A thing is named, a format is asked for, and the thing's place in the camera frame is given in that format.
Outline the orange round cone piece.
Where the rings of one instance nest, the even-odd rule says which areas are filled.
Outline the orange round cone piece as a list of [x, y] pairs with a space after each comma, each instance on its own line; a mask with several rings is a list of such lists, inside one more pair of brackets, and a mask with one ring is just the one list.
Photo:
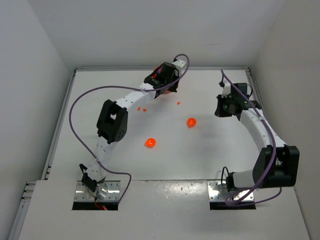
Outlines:
[[193, 117], [191, 117], [191, 118], [189, 118], [189, 119], [187, 120], [187, 126], [188, 126], [189, 128], [195, 127], [196, 124], [197, 124], [197, 120], [196, 120], [195, 118], [193, 118]]

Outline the orange heart-shaped piece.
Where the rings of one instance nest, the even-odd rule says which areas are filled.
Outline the orange heart-shaped piece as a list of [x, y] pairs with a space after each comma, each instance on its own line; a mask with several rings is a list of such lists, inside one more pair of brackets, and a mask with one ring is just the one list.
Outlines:
[[145, 146], [147, 147], [147, 148], [153, 148], [153, 147], [155, 147], [156, 146], [156, 140], [154, 139], [154, 138], [148, 138], [147, 140], [146, 140], [146, 142], [145, 142]]

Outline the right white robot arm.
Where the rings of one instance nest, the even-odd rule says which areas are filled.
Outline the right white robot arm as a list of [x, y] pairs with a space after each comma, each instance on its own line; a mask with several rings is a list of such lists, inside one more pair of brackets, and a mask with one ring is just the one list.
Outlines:
[[300, 151], [285, 143], [265, 119], [256, 100], [248, 101], [248, 85], [220, 83], [222, 94], [217, 96], [215, 115], [219, 118], [235, 116], [248, 130], [257, 149], [258, 158], [252, 170], [230, 172], [226, 177], [229, 191], [293, 187], [296, 184]]

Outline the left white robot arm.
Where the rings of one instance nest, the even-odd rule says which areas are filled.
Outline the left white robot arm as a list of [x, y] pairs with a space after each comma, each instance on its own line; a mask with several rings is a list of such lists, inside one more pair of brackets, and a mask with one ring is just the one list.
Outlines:
[[95, 192], [98, 184], [106, 178], [107, 171], [103, 163], [111, 158], [116, 143], [127, 133], [129, 110], [137, 109], [166, 91], [177, 92], [179, 79], [187, 68], [188, 63], [184, 60], [164, 62], [149, 74], [138, 88], [131, 87], [131, 93], [103, 103], [96, 123], [97, 145], [94, 151], [90, 151], [95, 162], [89, 166], [80, 165], [83, 172], [81, 182], [90, 191]]

